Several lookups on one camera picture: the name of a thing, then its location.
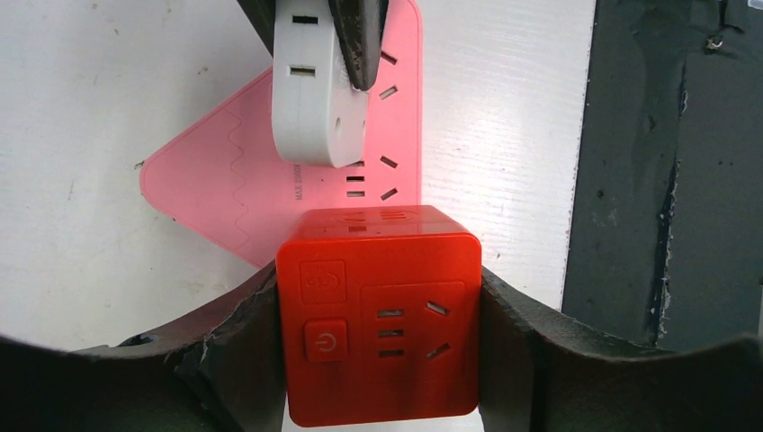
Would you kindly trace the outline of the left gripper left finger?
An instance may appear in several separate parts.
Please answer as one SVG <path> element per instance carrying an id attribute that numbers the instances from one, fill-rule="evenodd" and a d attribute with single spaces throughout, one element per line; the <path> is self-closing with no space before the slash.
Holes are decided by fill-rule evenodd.
<path id="1" fill-rule="evenodd" d="M 285 402 L 273 265 L 118 346 L 1 340 L 4 431 L 279 431 Z"/>

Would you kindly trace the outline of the pink triangular power strip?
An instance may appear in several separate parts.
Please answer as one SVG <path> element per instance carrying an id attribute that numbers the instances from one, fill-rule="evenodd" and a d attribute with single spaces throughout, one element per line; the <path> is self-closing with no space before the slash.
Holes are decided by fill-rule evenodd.
<path id="1" fill-rule="evenodd" d="M 309 210 L 420 203 L 423 36 L 417 4 L 390 2 L 359 162 L 284 162 L 272 136 L 273 79 L 264 72 L 144 162 L 143 197 L 257 267 Z"/>

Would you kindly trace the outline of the red cube adapter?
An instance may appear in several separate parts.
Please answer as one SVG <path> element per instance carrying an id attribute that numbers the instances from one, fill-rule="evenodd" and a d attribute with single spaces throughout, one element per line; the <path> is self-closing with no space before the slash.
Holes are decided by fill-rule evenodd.
<path id="1" fill-rule="evenodd" d="M 477 407 L 481 244 L 462 224 L 430 205 L 308 211 L 275 265 L 294 423 Z"/>

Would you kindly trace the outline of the white square charger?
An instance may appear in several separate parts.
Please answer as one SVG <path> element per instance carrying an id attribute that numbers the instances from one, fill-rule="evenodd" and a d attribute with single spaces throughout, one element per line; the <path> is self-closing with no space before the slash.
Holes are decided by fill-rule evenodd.
<path id="1" fill-rule="evenodd" d="M 286 162 L 346 167 L 364 153 L 369 95 L 352 85 L 329 5 L 275 5 L 272 128 Z"/>

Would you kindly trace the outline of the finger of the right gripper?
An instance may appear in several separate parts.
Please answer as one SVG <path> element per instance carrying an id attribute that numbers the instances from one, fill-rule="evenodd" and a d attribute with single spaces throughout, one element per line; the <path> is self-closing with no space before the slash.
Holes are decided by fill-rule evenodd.
<path id="1" fill-rule="evenodd" d="M 238 4 L 269 54 L 273 55 L 276 1 L 238 0 Z"/>
<path id="2" fill-rule="evenodd" d="M 368 91 L 381 60 L 388 0 L 328 0 L 347 74 L 353 86 Z"/>

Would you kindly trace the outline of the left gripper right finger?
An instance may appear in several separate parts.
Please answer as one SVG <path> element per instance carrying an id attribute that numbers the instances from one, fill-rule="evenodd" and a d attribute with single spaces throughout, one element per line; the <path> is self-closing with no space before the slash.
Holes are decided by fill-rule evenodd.
<path id="1" fill-rule="evenodd" d="M 487 431 L 759 431 L 762 341 L 634 344 L 484 270 L 479 412 Z"/>

